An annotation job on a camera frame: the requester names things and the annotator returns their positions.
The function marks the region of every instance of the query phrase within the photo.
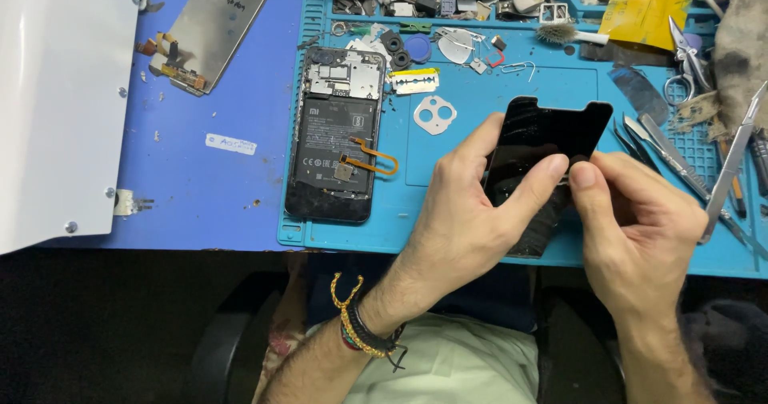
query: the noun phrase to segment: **disassembled smartphone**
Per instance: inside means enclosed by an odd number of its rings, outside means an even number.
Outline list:
[[[386,60],[374,52],[310,47],[302,71],[285,210],[363,222],[371,212]]]
[[[613,112],[612,105],[596,101],[583,110],[565,110],[539,107],[533,96],[514,98],[507,106],[485,179],[485,195],[491,204],[504,203],[528,171],[546,156],[565,154],[571,164],[588,160]],[[507,255],[541,257],[569,203],[571,189],[566,174]]]

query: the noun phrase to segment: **left hand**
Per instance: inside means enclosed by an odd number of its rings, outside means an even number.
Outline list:
[[[565,155],[547,156],[504,204],[494,207],[480,179],[503,123],[504,114],[491,114],[435,164],[410,240],[371,294],[383,305],[377,311],[397,317],[392,324],[426,312],[493,268],[518,242],[568,168]]]

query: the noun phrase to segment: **fingernail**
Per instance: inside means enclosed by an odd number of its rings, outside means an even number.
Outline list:
[[[577,189],[592,186],[594,184],[594,169],[586,163],[573,164],[569,183]]]
[[[563,154],[553,155],[549,159],[549,173],[552,176],[562,177],[568,170],[568,157]]]

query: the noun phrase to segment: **hand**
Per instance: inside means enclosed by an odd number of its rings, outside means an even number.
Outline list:
[[[386,310],[397,310],[402,320],[424,313],[494,267],[518,242],[568,168],[565,155],[544,158],[504,204],[493,207],[480,179],[503,122],[504,114],[491,114],[435,164],[410,240],[378,286]]]
[[[584,223],[587,278],[616,323],[674,322],[707,222],[699,203],[619,152],[574,164],[570,185]]]

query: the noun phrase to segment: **black leather bracelet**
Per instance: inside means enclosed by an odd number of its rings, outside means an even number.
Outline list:
[[[400,361],[408,352],[408,347],[398,344],[397,340],[400,339],[400,335],[402,334],[402,331],[406,328],[406,324],[403,323],[400,326],[398,326],[397,329],[387,338],[381,338],[377,334],[371,332],[370,329],[368,329],[368,326],[366,326],[365,323],[363,323],[362,320],[360,320],[360,312],[357,309],[359,305],[359,301],[360,300],[356,293],[352,297],[352,299],[350,300],[350,304],[346,308],[347,314],[349,315],[349,318],[350,318],[350,324],[352,325],[352,330],[355,331],[355,334],[357,334],[357,337],[360,338],[360,340],[363,341],[367,346],[371,347],[374,350],[379,350],[380,352],[384,352],[385,354],[387,354],[387,359],[392,364],[392,366],[395,367],[392,370],[392,372],[395,372],[398,369],[404,370],[405,368],[400,366]],[[398,358],[397,363],[395,363],[390,357],[390,353],[394,352],[398,348],[403,349],[403,352]]]

